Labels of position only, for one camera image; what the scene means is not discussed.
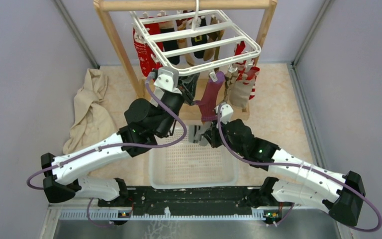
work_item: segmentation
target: beige towel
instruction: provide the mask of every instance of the beige towel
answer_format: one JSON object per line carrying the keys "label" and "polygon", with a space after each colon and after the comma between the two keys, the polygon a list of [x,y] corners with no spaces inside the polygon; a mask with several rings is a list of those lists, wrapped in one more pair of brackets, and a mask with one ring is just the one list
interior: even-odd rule
{"label": "beige towel", "polygon": [[109,112],[101,105],[107,90],[108,77],[100,70],[87,69],[84,85],[74,97],[75,123],[70,139],[62,149],[72,153],[100,142],[116,131]]}

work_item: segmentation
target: white plastic basket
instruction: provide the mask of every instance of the white plastic basket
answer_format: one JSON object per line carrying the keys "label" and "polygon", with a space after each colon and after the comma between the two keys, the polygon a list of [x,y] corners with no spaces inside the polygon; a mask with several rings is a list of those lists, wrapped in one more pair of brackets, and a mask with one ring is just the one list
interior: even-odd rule
{"label": "white plastic basket", "polygon": [[[158,144],[174,141],[183,134],[176,127],[169,139],[157,139]],[[150,151],[150,183],[156,189],[233,186],[238,180],[238,162],[224,146],[212,148],[188,142]]]}

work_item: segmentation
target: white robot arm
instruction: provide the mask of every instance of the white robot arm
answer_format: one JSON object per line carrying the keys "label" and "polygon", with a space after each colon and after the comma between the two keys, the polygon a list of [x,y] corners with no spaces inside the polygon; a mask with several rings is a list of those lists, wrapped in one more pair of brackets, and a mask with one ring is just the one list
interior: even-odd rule
{"label": "white robot arm", "polygon": [[[156,79],[155,85],[163,90],[159,103],[136,99],[124,113],[127,126],[107,139],[63,156],[55,157],[50,153],[42,155],[42,172],[45,175],[43,189],[49,202],[64,202],[73,197],[117,201],[117,205],[125,202],[128,190],[122,179],[104,180],[89,177],[87,174],[112,162],[145,153],[151,148],[168,146],[157,145],[155,136],[169,136],[169,129],[176,119],[185,126],[177,115],[183,103],[193,104],[198,75],[179,78],[177,71],[162,67],[157,74],[153,72],[149,78]],[[226,143],[225,146],[230,147],[231,153],[239,154],[248,163],[274,163],[271,166],[255,167],[283,175],[299,183],[269,177],[259,191],[249,195],[247,199],[249,205],[256,205],[259,202],[264,205],[272,202],[297,203],[329,213],[343,224],[356,225],[363,201],[330,179],[348,184],[364,195],[364,187],[358,174],[349,172],[343,175],[306,163],[279,146],[254,137],[250,128],[240,119],[230,121],[233,110],[229,105],[223,104],[219,107],[222,113],[219,123],[214,121],[202,135],[212,147]],[[300,167],[281,166],[280,163],[293,163]],[[321,170],[326,176],[314,173],[313,170]]]}

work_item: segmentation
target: black sock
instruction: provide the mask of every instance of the black sock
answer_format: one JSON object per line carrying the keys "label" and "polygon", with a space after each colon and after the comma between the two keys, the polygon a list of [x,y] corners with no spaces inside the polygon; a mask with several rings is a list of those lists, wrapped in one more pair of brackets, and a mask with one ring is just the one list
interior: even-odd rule
{"label": "black sock", "polygon": [[[161,32],[161,33],[167,33],[167,32],[173,32],[173,31],[175,31],[174,28],[160,29],[160,32]],[[163,42],[163,47],[165,48],[165,52],[166,52],[166,51],[177,50],[177,49],[179,49],[179,47],[178,47],[178,41],[176,41],[176,40],[164,41],[164,42]],[[172,64],[174,64],[174,65],[178,65],[178,64],[179,64],[179,61],[180,61],[180,56],[172,56],[172,57],[169,57],[168,60],[169,60]]]}
{"label": "black sock", "polygon": [[[204,18],[200,17],[200,19],[201,19],[200,26],[207,26],[207,23],[205,21],[205,17]],[[193,46],[198,46],[198,45],[206,44],[206,43],[207,43],[207,35],[206,34],[191,38],[191,44]],[[204,50],[194,52],[194,56],[198,59],[204,58]]]}

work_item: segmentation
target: wooden drying rack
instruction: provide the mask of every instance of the wooden drying rack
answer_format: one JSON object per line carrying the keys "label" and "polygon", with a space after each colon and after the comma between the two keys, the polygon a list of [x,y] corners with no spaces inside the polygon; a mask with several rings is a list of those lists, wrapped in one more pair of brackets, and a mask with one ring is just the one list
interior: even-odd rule
{"label": "wooden drying rack", "polygon": [[[275,13],[277,0],[199,0],[200,10],[213,9],[264,9],[263,18],[257,34],[256,42],[263,48],[270,23]],[[144,87],[145,77],[137,78],[132,68],[131,61],[125,51],[119,33],[116,31],[115,24],[110,17],[111,11],[150,11],[150,10],[184,10],[195,9],[195,0],[124,0],[124,1],[104,1],[94,0],[94,6],[97,14],[103,24],[103,27],[115,48],[116,54],[121,61],[129,81],[135,90],[138,98],[150,99]],[[258,57],[254,59],[254,65],[257,64]],[[207,77],[200,77],[197,84],[195,99],[201,99],[205,85],[208,82]],[[217,103],[223,99],[224,88],[221,88],[217,97]],[[250,109],[247,105],[244,109],[234,107],[233,119],[247,120],[250,116]],[[180,111],[180,117],[183,120],[201,120],[199,108],[196,106],[183,105]]]}

